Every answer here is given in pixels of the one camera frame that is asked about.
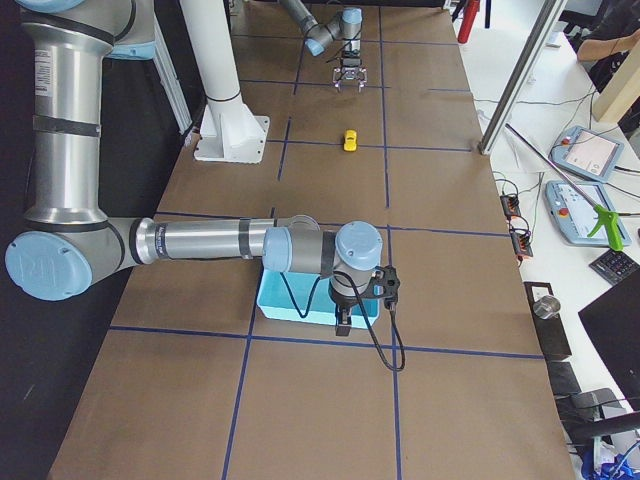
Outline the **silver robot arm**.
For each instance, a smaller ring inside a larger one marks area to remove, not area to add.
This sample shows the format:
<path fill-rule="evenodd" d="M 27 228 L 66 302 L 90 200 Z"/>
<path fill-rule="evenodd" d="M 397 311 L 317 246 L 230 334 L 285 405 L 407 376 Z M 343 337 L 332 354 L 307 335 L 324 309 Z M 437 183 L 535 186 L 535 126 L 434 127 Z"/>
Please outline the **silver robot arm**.
<path fill-rule="evenodd" d="M 362 10 L 345 7 L 328 23 L 319 23 L 301 1 L 283 0 L 279 4 L 298 25 L 304 45 L 312 56 L 323 54 L 334 41 L 342 43 L 334 55 L 339 65 L 333 68 L 332 83 L 340 91 L 345 81 L 352 81 L 361 92 L 368 82 L 368 72 L 361 57 Z"/>
<path fill-rule="evenodd" d="M 107 216 L 98 204 L 102 63 L 154 56 L 154 5 L 24 1 L 20 8 L 35 48 L 35 200 L 5 265 L 25 293 L 60 301 L 158 260 L 257 258 L 281 275 L 327 280 L 340 336 L 375 300 L 394 306 L 395 271 L 381 265 L 382 238 L 363 221 L 332 232 L 305 215 L 170 223 Z"/>

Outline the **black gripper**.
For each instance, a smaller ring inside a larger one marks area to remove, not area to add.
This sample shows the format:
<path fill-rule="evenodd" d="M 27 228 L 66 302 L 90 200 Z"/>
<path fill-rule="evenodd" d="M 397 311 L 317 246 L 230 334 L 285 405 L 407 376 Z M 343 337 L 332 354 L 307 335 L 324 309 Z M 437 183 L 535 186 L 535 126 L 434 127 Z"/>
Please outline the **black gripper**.
<path fill-rule="evenodd" d="M 355 309 L 356 315 L 362 314 L 362 309 L 358 302 L 358 292 L 351 291 L 348 294 L 342 294 L 333 287 L 330 287 L 329 297 L 335 304 L 335 335 L 338 337 L 348 337 L 352 328 L 351 312 L 349 309 Z"/>
<path fill-rule="evenodd" d="M 366 87 L 368 73 L 366 68 L 362 68 L 359 50 L 342 52 L 340 68 L 335 68 L 332 73 L 332 83 L 338 92 L 341 91 L 342 80 L 356 80 L 359 92 Z"/>

